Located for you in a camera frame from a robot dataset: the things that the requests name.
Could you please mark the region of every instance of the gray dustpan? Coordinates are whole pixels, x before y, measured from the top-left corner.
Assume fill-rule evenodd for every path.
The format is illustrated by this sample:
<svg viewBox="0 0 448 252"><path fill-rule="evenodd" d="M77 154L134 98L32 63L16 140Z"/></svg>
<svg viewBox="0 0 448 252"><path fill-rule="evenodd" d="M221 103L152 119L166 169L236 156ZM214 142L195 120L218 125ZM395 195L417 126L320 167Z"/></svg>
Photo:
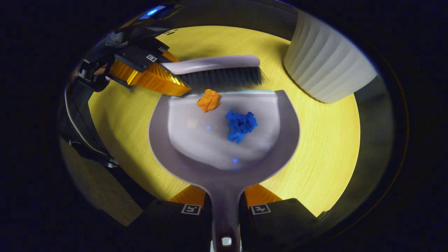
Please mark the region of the gray dustpan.
<svg viewBox="0 0 448 252"><path fill-rule="evenodd" d="M157 161L172 175L204 189L211 199L216 252L240 248L238 203L242 192L281 170L296 151L300 127L284 91L222 93L204 113L201 96L162 95L149 124ZM229 142L227 112L252 112L258 126L240 144Z"/></svg>

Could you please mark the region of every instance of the crumpled paper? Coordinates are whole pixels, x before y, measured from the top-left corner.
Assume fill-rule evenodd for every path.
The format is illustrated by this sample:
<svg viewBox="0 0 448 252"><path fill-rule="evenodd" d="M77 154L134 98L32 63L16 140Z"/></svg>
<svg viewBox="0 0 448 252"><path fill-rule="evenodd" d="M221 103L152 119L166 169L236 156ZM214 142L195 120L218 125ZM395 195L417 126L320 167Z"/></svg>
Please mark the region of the crumpled paper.
<svg viewBox="0 0 448 252"><path fill-rule="evenodd" d="M198 100L197 105L206 113L209 110L216 109L220 102L221 95L211 89L206 89L204 96Z"/></svg>
<svg viewBox="0 0 448 252"><path fill-rule="evenodd" d="M230 133L228 134L228 140L230 142L236 142L239 144L244 136L252 132L252 130L258 125L254 114L248 112L246 115L238 114L231 109L225 116L230 122L228 126Z"/></svg>

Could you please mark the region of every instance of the dustpan handle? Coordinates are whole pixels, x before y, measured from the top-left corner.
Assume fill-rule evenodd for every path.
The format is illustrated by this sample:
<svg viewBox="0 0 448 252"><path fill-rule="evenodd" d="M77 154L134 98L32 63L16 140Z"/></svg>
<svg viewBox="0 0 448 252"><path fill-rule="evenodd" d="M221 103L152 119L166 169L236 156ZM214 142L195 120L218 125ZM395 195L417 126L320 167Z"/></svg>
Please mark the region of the dustpan handle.
<svg viewBox="0 0 448 252"><path fill-rule="evenodd" d="M215 252L240 251L239 201L243 190L222 188L209 191L212 208L212 237Z"/></svg>

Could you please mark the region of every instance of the blue light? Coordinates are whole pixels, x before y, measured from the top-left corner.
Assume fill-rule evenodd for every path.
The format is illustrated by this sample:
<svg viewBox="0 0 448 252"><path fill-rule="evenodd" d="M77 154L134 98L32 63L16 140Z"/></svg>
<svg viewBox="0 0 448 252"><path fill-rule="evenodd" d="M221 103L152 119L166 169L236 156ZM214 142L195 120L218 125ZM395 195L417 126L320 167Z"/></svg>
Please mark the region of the blue light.
<svg viewBox="0 0 448 252"><path fill-rule="evenodd" d="M165 8L165 6L157 6L153 9L151 9L150 11L148 11L146 13L146 15L141 16L139 19L145 19L145 18L149 18L152 15L154 15L156 12L160 11L161 9Z"/></svg>
<svg viewBox="0 0 448 252"><path fill-rule="evenodd" d="M150 15L156 13L157 11L158 11L158 9L154 9L154 10L148 12L146 15L147 15L147 16L150 16Z"/></svg>
<svg viewBox="0 0 448 252"><path fill-rule="evenodd" d="M277 0L277 1L279 1L279 2L281 2L281 3L284 3L284 4L286 4L286 5L289 5L289 6L295 7L294 5L285 3L285 2L283 2L283 1L281 1L281 0Z"/></svg>

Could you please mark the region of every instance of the brush handle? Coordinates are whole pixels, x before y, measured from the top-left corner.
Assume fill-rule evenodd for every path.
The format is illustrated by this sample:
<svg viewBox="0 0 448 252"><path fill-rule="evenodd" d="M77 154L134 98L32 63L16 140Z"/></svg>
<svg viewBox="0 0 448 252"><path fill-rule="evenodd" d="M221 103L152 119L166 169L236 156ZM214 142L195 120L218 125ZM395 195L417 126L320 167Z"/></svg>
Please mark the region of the brush handle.
<svg viewBox="0 0 448 252"><path fill-rule="evenodd" d="M180 75L225 68L259 67L260 59L254 55L231 55L161 63L161 65L173 74Z"/></svg>

